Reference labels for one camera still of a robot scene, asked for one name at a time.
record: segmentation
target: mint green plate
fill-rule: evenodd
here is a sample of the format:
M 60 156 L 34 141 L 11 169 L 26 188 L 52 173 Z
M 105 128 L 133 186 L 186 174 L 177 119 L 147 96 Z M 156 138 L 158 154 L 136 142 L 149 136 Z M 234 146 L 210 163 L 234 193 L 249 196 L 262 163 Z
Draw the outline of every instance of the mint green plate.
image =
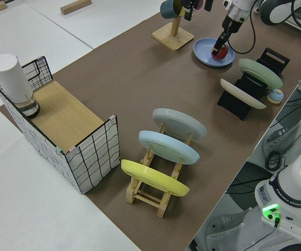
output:
M 247 73 L 267 84 L 268 89 L 279 89 L 283 86 L 283 82 L 280 77 L 278 77 L 269 68 L 254 60 L 240 59 L 239 68 L 242 70 L 242 72 Z

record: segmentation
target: green led light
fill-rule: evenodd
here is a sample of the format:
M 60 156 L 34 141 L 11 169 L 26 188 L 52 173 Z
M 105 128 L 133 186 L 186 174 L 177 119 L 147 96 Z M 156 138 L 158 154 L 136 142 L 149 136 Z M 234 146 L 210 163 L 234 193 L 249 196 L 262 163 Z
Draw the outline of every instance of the green led light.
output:
M 267 207 L 265 207 L 265 208 L 262 208 L 262 213 L 263 213 L 264 217 L 268 218 L 268 215 L 269 215 L 271 212 L 276 211 L 279 207 L 280 207 L 280 205 L 278 205 L 278 204 L 272 204 L 272 205 L 270 205 L 270 206 L 267 206 Z

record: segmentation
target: wire mesh basket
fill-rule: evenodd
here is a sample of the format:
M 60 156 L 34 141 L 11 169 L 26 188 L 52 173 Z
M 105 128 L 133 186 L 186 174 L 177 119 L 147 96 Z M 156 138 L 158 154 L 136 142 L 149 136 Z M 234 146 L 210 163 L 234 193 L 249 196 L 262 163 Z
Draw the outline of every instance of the wire mesh basket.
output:
M 23 71 L 33 91 L 53 80 L 44 56 L 24 65 Z M 118 121 L 115 115 L 64 153 L 17 108 L 1 86 L 0 98 L 25 138 L 80 193 L 85 194 L 120 164 Z

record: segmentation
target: light blue plate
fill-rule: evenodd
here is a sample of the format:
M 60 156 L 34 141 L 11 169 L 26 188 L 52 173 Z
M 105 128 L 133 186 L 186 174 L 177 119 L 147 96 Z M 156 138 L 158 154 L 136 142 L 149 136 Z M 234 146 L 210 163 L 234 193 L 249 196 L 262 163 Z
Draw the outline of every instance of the light blue plate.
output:
M 139 142 L 146 149 L 151 146 L 150 151 L 152 153 L 169 161 L 179 163 L 180 159 L 183 158 L 183 164 L 191 165 L 199 160 L 199 154 L 193 148 L 177 139 L 158 132 L 139 132 Z
M 215 38 L 202 38 L 198 40 L 193 46 L 193 52 L 196 58 L 203 64 L 212 67 L 223 67 L 233 62 L 235 54 L 232 48 L 228 46 L 228 53 L 222 60 L 215 60 L 211 56 L 212 48 L 217 40 Z

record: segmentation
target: white canister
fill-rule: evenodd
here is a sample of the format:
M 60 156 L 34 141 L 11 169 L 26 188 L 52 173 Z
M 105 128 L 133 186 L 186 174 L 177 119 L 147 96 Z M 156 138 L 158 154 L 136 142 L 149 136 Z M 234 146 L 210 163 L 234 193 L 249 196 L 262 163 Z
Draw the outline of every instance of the white canister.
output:
M 28 117 L 40 109 L 20 63 L 12 54 L 0 55 L 0 85 L 8 98 Z

